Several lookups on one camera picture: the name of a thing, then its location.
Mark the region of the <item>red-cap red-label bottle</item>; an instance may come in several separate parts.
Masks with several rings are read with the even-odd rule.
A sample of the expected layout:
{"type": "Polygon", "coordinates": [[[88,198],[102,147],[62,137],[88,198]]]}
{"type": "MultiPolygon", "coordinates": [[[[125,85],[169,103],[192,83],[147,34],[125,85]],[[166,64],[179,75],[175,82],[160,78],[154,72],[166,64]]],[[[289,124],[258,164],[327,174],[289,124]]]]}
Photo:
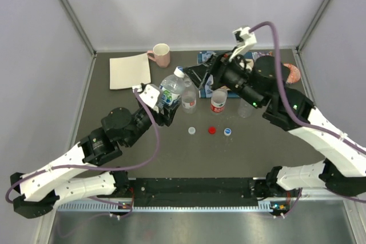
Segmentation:
{"type": "Polygon", "coordinates": [[[224,111],[227,97],[227,89],[217,89],[212,93],[210,109],[213,114],[221,114],[224,111]]]}

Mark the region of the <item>clear label-free plastic bottle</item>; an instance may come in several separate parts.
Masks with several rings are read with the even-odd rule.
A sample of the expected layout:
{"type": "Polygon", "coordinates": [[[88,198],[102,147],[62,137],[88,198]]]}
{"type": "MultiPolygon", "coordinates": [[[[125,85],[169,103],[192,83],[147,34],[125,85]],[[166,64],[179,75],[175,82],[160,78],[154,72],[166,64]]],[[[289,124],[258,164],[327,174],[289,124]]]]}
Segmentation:
{"type": "Polygon", "coordinates": [[[252,115],[253,111],[254,111],[254,107],[251,104],[249,104],[247,101],[245,101],[243,99],[240,100],[240,104],[238,107],[238,115],[241,118],[250,117],[252,115]]]}

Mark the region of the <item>blue white bottle cap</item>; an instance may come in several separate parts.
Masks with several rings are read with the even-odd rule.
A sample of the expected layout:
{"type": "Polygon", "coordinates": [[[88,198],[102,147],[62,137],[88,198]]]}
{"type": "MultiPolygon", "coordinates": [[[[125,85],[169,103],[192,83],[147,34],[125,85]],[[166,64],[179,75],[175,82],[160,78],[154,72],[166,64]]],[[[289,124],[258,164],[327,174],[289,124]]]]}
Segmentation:
{"type": "Polygon", "coordinates": [[[225,136],[230,136],[232,134],[232,130],[230,129],[230,128],[226,128],[225,130],[224,130],[224,135],[225,136]]]}

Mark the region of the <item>small blue-cap water bottle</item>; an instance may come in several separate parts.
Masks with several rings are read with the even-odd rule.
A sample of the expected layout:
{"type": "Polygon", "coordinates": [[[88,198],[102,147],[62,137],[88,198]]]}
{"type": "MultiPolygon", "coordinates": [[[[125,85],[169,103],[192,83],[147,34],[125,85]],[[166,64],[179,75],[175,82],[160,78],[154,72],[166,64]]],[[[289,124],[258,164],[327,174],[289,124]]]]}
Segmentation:
{"type": "Polygon", "coordinates": [[[161,100],[164,105],[172,105],[181,98],[185,90],[184,78],[179,78],[171,74],[163,79],[160,84],[162,91],[161,100]]]}

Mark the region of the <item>red bottle cap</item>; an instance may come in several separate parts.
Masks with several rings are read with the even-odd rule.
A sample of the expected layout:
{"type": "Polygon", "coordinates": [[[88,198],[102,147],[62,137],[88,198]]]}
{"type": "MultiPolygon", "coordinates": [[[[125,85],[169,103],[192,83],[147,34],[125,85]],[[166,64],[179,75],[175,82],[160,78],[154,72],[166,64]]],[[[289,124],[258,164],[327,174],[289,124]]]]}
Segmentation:
{"type": "Polygon", "coordinates": [[[213,126],[209,127],[209,128],[208,128],[208,133],[209,133],[209,134],[215,134],[215,133],[216,133],[216,128],[215,128],[215,127],[213,127],[213,126]]]}

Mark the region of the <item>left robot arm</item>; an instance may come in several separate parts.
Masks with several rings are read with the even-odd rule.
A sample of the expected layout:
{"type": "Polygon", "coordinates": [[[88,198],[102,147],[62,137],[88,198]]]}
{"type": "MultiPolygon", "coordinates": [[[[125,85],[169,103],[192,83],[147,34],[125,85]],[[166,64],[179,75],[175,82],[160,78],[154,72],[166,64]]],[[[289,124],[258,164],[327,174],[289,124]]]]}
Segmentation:
{"type": "Polygon", "coordinates": [[[33,173],[11,175],[10,182],[19,194],[13,200],[14,212],[32,219],[82,198],[117,198],[130,194],[127,168],[108,168],[90,178],[77,176],[87,169],[98,171],[102,165],[120,157],[121,148],[132,147],[152,125],[170,126],[178,107],[178,103],[165,105],[151,115],[143,107],[134,113],[123,107],[113,109],[102,118],[101,127],[59,158],[33,173]]]}

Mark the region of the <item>white-cap red-label bottle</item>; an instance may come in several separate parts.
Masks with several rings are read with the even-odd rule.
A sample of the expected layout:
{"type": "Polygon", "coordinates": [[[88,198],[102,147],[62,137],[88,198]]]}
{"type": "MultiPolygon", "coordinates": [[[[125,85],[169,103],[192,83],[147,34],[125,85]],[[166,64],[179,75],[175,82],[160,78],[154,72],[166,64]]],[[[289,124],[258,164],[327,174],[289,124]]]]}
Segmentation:
{"type": "Polygon", "coordinates": [[[182,109],[188,114],[193,114],[197,107],[197,91],[190,78],[184,78],[185,90],[181,96],[182,109]]]}

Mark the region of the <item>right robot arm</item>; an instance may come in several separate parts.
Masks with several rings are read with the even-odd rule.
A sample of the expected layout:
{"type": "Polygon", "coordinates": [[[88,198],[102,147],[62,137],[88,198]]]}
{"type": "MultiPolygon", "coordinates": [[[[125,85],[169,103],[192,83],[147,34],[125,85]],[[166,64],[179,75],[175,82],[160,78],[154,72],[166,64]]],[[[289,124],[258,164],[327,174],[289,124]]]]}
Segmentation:
{"type": "Polygon", "coordinates": [[[286,86],[291,71],[273,56],[261,56],[250,67],[242,55],[213,53],[183,71],[197,88],[211,78],[213,90],[227,87],[254,108],[265,107],[264,119],[324,156],[310,165],[274,167],[265,180],[272,195],[299,188],[325,188],[343,197],[365,193],[365,149],[331,124],[306,95],[286,86]]]}

